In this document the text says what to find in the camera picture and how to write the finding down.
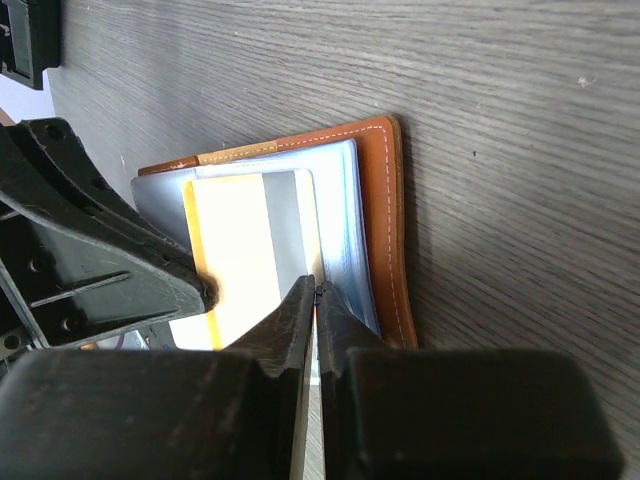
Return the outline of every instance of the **gray wood grain surface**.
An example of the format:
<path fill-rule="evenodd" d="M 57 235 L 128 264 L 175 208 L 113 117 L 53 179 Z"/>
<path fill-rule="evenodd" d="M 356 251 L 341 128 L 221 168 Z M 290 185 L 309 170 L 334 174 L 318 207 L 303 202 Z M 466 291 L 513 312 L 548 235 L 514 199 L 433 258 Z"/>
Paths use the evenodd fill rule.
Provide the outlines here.
<path fill-rule="evenodd" d="M 640 4 L 65 0 L 69 120 L 145 165 L 383 113 L 423 344 L 573 355 L 640 478 Z"/>

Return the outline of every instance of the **brown leather wallet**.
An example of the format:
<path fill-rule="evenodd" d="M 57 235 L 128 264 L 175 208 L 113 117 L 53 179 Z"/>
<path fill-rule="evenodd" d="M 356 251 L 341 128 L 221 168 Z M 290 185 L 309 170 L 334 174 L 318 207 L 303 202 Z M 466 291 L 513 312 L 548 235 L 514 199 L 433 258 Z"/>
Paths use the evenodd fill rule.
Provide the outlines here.
<path fill-rule="evenodd" d="M 400 125 L 390 116 L 204 153 L 146 167 L 138 175 L 218 164 L 353 138 L 358 144 L 360 185 L 367 235 L 369 274 L 382 338 L 392 346 L 416 348 L 404 263 L 404 188 Z"/>

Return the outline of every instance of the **white stitching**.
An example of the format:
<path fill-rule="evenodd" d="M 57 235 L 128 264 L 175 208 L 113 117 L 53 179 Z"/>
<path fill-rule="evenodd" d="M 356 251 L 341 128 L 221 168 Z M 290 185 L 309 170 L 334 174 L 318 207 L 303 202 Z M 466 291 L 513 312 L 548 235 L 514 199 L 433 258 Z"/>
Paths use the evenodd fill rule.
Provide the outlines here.
<path fill-rule="evenodd" d="M 387 171 L 387 247 L 388 247 L 387 252 L 389 254 L 389 278 L 391 280 L 391 296 L 393 298 L 393 307 L 395 308 L 395 311 L 396 311 L 396 322 L 398 322 L 398 329 L 400 330 L 400 337 L 402 338 L 402 346 L 406 347 L 407 342 L 404 338 L 404 334 L 402 333 L 402 324 L 400 323 L 400 312 L 398 311 L 398 301 L 396 299 L 396 289 L 393 281 L 393 263 L 392 263 L 392 257 L 391 257 L 391 187 L 390 187 L 391 173 L 389 171 L 389 144 L 387 141 L 386 129 L 381 125 L 370 125 L 368 127 L 363 127 L 358 130 L 351 130 L 350 132 L 333 133 L 331 135 L 324 135 L 322 137 L 311 138 L 309 140 L 301 140 L 295 143 L 285 143 L 282 146 L 290 147 L 294 145 L 302 145 L 304 143 L 309 143 L 309 142 L 316 142 L 318 140 L 324 140 L 327 138 L 344 137 L 345 135 L 352 135 L 354 133 L 362 132 L 364 130 L 371 130 L 371 129 L 380 129 L 382 130 L 382 133 L 384 135 L 384 154 L 385 154 L 384 162 L 385 162 L 385 168 Z"/>
<path fill-rule="evenodd" d="M 183 168 L 183 167 L 186 167 L 186 166 L 188 166 L 186 163 L 180 162 L 177 165 L 170 165 L 169 166 L 169 170 L 177 170 L 179 168 Z"/>
<path fill-rule="evenodd" d="M 257 148 L 256 150 L 246 150 L 246 151 L 242 151 L 240 153 L 234 153 L 232 155 L 227 155 L 224 157 L 207 157 L 206 161 L 210 162 L 210 161 L 216 161 L 216 160 L 227 160 L 228 158 L 235 158 L 235 157 L 240 157 L 242 155 L 249 155 L 250 153 L 259 153 L 259 152 L 264 152 L 266 150 L 275 150 L 276 147 L 264 147 L 264 148 Z"/>

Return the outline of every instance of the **screw hole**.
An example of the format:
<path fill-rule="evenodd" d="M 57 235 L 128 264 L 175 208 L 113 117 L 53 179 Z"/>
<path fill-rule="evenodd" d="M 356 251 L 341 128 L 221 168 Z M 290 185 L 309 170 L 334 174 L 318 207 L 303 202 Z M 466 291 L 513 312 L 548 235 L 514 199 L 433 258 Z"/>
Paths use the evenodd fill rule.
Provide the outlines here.
<path fill-rule="evenodd" d="M 32 258 L 29 262 L 29 270 L 38 273 L 44 268 L 44 262 L 40 258 Z"/>
<path fill-rule="evenodd" d="M 45 131 L 47 132 L 47 135 L 49 135 L 49 138 L 51 138 L 52 140 L 64 139 L 64 132 L 55 125 L 47 125 L 45 127 Z"/>
<path fill-rule="evenodd" d="M 91 180 L 91 184 L 101 192 L 104 192 L 107 188 L 109 188 L 109 185 L 107 185 L 107 182 L 102 177 L 94 178 L 93 180 Z"/>
<path fill-rule="evenodd" d="M 15 350 L 20 346 L 20 339 L 15 335 L 9 335 L 4 339 L 4 348 L 7 350 Z"/>
<path fill-rule="evenodd" d="M 77 317 L 67 317 L 60 322 L 60 326 L 67 332 L 73 332 L 82 326 L 82 321 Z"/>

